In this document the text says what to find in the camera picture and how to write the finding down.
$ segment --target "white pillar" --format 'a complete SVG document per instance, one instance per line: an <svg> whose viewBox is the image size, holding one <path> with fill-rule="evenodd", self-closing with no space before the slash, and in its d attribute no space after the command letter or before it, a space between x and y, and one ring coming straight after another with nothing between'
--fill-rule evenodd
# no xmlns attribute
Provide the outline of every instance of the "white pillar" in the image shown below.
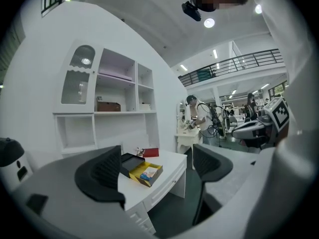
<svg viewBox="0 0 319 239"><path fill-rule="evenodd" d="M213 92L214 92L214 97L215 97L215 102L218 106L221 106L221 101L219 99L219 92L218 92L218 87L213 87Z"/></svg>

